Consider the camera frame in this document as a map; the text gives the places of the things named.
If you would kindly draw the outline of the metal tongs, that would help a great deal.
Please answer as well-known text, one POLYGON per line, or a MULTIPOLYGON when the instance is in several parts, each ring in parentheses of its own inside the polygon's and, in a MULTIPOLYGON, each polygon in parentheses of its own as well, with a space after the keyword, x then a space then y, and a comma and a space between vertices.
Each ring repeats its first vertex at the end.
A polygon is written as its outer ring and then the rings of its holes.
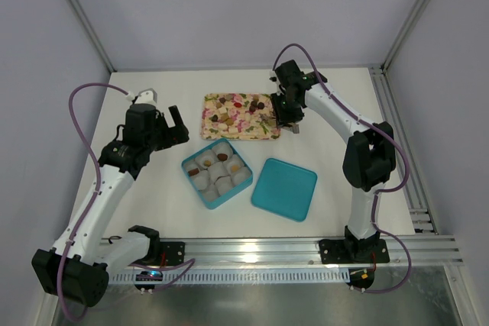
POLYGON ((267 115, 263 116, 263 119, 270 125, 278 129, 289 131, 293 134, 298 134, 300 132, 299 124, 296 122, 282 122, 276 114, 272 111, 267 115))

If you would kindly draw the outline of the brown rectangular chocolate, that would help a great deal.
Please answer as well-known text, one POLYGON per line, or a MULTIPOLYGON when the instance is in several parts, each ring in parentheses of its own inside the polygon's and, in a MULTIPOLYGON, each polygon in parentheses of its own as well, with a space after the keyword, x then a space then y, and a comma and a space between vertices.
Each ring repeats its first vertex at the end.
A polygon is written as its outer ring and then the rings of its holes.
POLYGON ((199 170, 198 170, 197 168, 195 168, 195 169, 191 169, 191 170, 188 172, 188 174, 189 174, 190 176, 194 176, 194 175, 196 175, 196 174, 198 174, 198 173, 199 173, 199 170))

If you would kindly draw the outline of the round brown chocolate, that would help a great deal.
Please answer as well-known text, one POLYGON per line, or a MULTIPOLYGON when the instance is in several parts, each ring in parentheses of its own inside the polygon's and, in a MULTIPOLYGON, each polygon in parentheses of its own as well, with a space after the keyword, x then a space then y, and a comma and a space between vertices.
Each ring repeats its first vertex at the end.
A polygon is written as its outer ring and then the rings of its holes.
POLYGON ((226 161, 228 159, 228 156, 224 153, 220 153, 217 155, 220 161, 226 161))

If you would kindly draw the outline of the teal box lid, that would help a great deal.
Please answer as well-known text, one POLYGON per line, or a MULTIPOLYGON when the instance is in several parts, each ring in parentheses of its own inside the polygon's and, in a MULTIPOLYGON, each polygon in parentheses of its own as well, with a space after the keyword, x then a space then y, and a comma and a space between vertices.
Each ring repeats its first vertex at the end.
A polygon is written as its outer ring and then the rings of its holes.
POLYGON ((317 174, 275 158, 265 161, 251 204, 283 218, 302 222, 309 213, 317 174))

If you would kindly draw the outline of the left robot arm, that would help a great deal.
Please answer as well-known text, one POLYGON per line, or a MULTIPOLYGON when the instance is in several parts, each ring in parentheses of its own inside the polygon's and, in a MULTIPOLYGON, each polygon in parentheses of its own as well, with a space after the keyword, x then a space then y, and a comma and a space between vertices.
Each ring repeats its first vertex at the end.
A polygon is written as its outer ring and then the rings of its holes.
POLYGON ((115 209, 150 155, 189 140, 178 107, 171 106, 169 112, 173 126, 152 104, 135 102, 126 111, 121 139, 102 149, 91 192, 51 249, 39 249, 32 258, 46 293, 93 307, 105 294, 111 275, 133 263, 154 265, 159 261, 160 235, 142 225, 130 227, 107 254, 98 251, 115 209))

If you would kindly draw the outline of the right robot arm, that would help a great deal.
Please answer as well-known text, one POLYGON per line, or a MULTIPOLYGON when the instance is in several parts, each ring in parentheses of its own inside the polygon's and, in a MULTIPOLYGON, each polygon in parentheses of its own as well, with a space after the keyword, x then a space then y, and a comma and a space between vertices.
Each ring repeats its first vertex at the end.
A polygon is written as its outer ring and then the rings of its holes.
POLYGON ((270 73, 277 91, 270 97, 277 126, 294 130, 308 108, 345 142, 342 172, 352 187, 351 214, 342 240, 321 240, 323 263, 389 263, 387 245, 375 228, 375 195, 396 168, 393 128, 364 120, 328 89, 322 74, 305 73, 287 61, 270 73))

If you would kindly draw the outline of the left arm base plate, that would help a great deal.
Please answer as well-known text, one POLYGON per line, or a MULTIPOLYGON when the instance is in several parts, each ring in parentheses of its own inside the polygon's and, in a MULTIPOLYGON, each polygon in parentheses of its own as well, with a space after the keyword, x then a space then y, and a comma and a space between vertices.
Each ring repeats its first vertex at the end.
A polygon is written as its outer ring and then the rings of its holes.
POLYGON ((183 241, 161 241, 157 265, 166 267, 182 264, 185 261, 185 247, 183 241))

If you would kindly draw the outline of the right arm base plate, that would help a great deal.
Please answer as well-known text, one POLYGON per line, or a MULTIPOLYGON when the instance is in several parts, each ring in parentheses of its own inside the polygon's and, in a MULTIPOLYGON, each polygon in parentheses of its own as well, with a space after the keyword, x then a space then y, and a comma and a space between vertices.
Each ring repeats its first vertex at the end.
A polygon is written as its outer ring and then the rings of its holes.
POLYGON ((319 241, 322 264, 385 264, 390 255, 385 240, 322 239, 319 241))

